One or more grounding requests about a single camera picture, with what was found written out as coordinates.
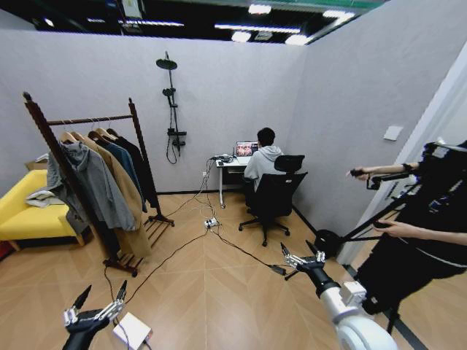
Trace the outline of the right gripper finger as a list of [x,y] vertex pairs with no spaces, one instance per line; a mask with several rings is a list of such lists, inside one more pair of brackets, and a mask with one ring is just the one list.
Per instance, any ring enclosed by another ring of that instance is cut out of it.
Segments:
[[314,254],[314,257],[317,262],[324,263],[325,262],[325,252],[320,251],[312,242],[306,240],[306,244],[309,249]]
[[282,242],[280,243],[280,246],[286,265],[292,268],[297,268],[299,265],[303,265],[305,263],[303,258],[292,254]]

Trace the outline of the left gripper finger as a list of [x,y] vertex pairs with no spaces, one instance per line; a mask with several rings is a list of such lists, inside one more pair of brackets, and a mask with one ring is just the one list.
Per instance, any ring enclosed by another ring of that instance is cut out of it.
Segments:
[[125,306],[126,287],[127,281],[125,280],[119,289],[115,300],[96,315],[97,321],[103,321],[104,319],[112,321],[123,310]]
[[78,321],[78,313],[84,305],[89,293],[91,291],[91,285],[89,285],[74,301],[72,306],[66,309],[63,313],[64,326],[68,327]]

